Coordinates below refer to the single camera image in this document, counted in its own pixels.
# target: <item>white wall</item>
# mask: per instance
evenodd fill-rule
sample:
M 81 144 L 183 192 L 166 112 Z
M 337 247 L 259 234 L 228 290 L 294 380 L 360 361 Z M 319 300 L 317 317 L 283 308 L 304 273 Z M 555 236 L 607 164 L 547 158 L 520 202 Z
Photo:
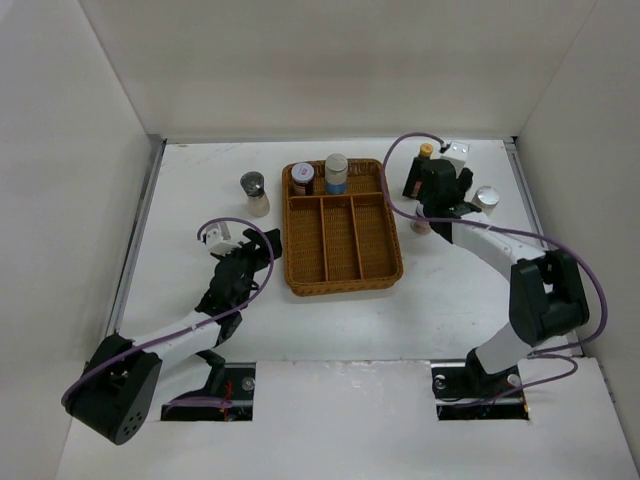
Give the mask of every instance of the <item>white wall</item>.
M 82 0 L 147 131 L 515 135 L 595 0 Z
M 636 0 L 599 0 L 518 140 L 543 227 L 584 253 L 608 293 L 610 324 L 589 351 L 604 363 L 636 464 L 640 462 L 638 25 Z M 599 312 L 592 310 L 593 325 Z
M 49 479 L 149 143 L 77 0 L 0 0 L 0 477 Z

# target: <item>white table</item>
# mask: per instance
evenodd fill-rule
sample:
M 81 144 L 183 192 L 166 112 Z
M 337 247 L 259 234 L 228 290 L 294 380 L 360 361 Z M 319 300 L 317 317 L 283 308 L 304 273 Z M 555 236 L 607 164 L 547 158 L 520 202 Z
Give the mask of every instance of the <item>white table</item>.
M 195 232 L 214 217 L 252 220 L 239 186 L 243 173 L 265 176 L 272 211 L 255 223 L 269 230 L 282 224 L 286 164 L 334 152 L 382 159 L 390 143 L 167 147 L 121 334 L 158 329 L 198 303 L 214 261 Z M 400 193 L 420 143 L 402 144 L 388 172 L 392 197 L 405 211 L 415 208 Z M 503 143 L 468 143 L 474 186 L 492 185 L 501 195 L 492 219 L 530 230 Z M 296 297 L 278 260 L 238 331 L 217 349 L 228 361 L 259 361 L 253 422 L 160 423 L 154 408 L 132 441 L 114 447 L 74 420 L 58 478 L 637 478 L 594 360 L 579 360 L 580 370 L 565 381 L 529 391 L 531 422 L 437 421 L 424 359 L 462 358 L 492 336 L 507 321 L 509 288 L 469 252 L 435 234 L 420 237 L 403 219 L 397 227 L 404 277 L 387 290 Z M 567 365 L 537 360 L 520 368 L 527 381 Z M 183 376 L 204 381 L 207 370 L 192 359 L 159 390 L 183 393 Z

